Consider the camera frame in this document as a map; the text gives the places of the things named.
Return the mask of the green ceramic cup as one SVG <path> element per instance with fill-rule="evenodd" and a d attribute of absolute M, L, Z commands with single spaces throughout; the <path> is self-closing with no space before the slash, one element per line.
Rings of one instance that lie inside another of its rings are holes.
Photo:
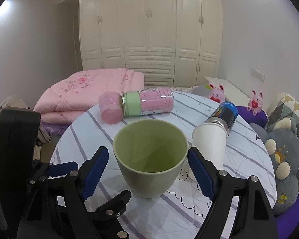
<path fill-rule="evenodd" d="M 185 162 L 188 141 L 175 125 L 156 119 L 127 124 L 117 132 L 113 152 L 126 183 L 152 199 L 175 182 Z"/>

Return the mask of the pink plastic cap cup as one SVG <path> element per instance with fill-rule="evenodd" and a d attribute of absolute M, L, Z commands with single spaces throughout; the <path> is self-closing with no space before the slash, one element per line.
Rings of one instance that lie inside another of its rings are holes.
<path fill-rule="evenodd" d="M 98 100 L 102 120 L 107 124 L 116 124 L 123 118 L 122 97 L 118 92 L 105 92 Z"/>

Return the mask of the white paper cup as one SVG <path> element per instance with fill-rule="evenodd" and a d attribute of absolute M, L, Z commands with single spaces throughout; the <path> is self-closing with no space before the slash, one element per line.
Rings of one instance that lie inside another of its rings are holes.
<path fill-rule="evenodd" d="M 197 126 L 192 133 L 192 146 L 196 147 L 205 160 L 212 162 L 217 170 L 225 160 L 227 132 L 218 123 L 206 122 Z"/>

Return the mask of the pink folded quilt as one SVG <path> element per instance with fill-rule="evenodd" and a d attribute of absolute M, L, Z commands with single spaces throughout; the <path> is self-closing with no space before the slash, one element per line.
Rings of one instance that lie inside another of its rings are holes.
<path fill-rule="evenodd" d="M 43 123 L 70 124 L 98 104 L 105 92 L 142 90 L 144 74 L 125 68 L 80 71 L 52 85 L 40 97 L 34 111 Z"/>

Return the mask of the striped white tablecloth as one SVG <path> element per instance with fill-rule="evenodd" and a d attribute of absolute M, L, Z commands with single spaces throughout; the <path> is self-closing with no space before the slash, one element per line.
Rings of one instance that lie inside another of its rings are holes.
<path fill-rule="evenodd" d="M 218 104 L 180 91 L 175 91 L 173 97 L 173 111 L 157 114 L 155 118 L 177 126 L 187 140 L 192 141 L 193 130 L 214 112 Z M 133 118 L 115 125 L 106 124 L 101 119 L 99 107 L 94 106 L 68 127 L 54 150 L 52 161 L 55 164 L 74 161 L 81 165 L 100 146 L 111 151 L 115 135 L 130 122 Z M 226 141 L 223 168 L 233 177 L 257 176 L 269 203 L 273 205 L 276 202 L 272 162 L 264 144 L 242 117 L 237 117 Z M 94 195 L 88 198 L 85 205 L 93 211 L 127 188 L 115 156 L 111 154 Z M 182 169 L 173 186 L 161 196 L 144 199 L 133 194 L 119 221 L 130 238 L 194 238 L 210 205 L 209 198 Z"/>

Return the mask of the grey plush cat toy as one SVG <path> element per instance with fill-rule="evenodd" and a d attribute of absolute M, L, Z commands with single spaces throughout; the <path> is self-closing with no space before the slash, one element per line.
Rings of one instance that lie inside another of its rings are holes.
<path fill-rule="evenodd" d="M 284 117 L 267 129 L 251 123 L 270 156 L 276 182 L 277 200 L 274 215 L 280 215 L 293 206 L 299 194 L 299 136 L 296 121 Z"/>

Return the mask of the purple sofa cushion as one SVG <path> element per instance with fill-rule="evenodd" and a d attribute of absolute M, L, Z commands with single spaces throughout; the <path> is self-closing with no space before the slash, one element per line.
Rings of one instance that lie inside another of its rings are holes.
<path fill-rule="evenodd" d="M 257 113 L 255 116 L 252 111 L 248 111 L 246 106 L 237 106 L 238 114 L 248 123 L 255 123 L 258 126 L 264 128 L 267 124 L 267 115 L 261 110 L 261 112 Z"/>

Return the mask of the pink bottle green band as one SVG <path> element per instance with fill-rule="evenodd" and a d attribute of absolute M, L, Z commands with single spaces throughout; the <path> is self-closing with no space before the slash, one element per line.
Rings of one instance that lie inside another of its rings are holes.
<path fill-rule="evenodd" d="M 122 94 L 124 117 L 138 117 L 169 113 L 174 107 L 174 97 L 169 87 L 148 88 Z"/>

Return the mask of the blue black can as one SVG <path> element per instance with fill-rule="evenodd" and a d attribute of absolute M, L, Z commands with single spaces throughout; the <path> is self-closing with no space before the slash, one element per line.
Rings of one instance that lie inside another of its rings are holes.
<path fill-rule="evenodd" d="M 225 101 L 221 103 L 218 108 L 212 113 L 212 115 L 206 119 L 205 123 L 216 123 L 224 127 L 227 136 L 237 119 L 238 109 L 237 107 L 229 102 Z"/>

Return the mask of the pink bunny toy right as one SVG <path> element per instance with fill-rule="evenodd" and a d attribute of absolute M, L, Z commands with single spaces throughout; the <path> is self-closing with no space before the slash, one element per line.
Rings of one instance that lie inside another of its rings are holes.
<path fill-rule="evenodd" d="M 253 97 L 248 102 L 247 110 L 251 111 L 255 116 L 262 111 L 263 107 L 263 93 L 260 91 L 257 93 L 255 90 L 252 90 Z"/>

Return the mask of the pink bunny toy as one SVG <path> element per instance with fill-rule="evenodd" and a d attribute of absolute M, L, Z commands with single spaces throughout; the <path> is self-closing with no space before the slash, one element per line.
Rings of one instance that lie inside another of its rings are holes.
<path fill-rule="evenodd" d="M 225 89 L 222 84 L 216 86 L 213 83 L 209 83 L 209 87 L 211 88 L 211 92 L 208 95 L 210 100 L 213 100 L 217 103 L 225 102 Z"/>
<path fill-rule="evenodd" d="M 253 97 L 248 102 L 247 110 L 251 111 L 255 116 L 262 111 L 263 107 L 263 93 L 260 91 L 257 93 L 255 90 L 252 90 Z"/>

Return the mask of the triangle pattern quilted cushion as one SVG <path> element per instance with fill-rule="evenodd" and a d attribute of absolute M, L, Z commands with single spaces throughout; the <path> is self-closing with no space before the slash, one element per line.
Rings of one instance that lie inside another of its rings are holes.
<path fill-rule="evenodd" d="M 292 117 L 296 122 L 297 136 L 299 136 L 299 102 L 290 94 L 279 94 L 269 106 L 267 115 L 268 119 L 265 129 L 284 117 Z"/>

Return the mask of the pink bunny toy left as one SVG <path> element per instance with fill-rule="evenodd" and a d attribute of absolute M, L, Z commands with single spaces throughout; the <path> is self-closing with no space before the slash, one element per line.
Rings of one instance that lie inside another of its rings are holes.
<path fill-rule="evenodd" d="M 213 100 L 217 103 L 225 102 L 225 89 L 222 84 L 216 86 L 213 83 L 209 83 L 209 87 L 211 88 L 211 92 L 208 95 L 210 100 Z"/>

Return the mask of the cream white wardrobe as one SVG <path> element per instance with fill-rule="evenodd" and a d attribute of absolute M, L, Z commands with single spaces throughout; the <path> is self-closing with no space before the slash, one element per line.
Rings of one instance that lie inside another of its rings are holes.
<path fill-rule="evenodd" d="M 126 68 L 147 86 L 203 85 L 218 74 L 222 0 L 79 0 L 85 70 Z"/>

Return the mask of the white wall socket panel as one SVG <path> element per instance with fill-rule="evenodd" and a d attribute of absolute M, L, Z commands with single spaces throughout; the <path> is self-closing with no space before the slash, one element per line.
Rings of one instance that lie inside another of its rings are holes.
<path fill-rule="evenodd" d="M 258 79 L 259 81 L 261 81 L 261 82 L 265 81 L 266 76 L 262 72 L 258 71 L 257 69 L 252 68 L 251 73 L 252 73 L 252 76 L 255 77 L 256 79 Z"/>

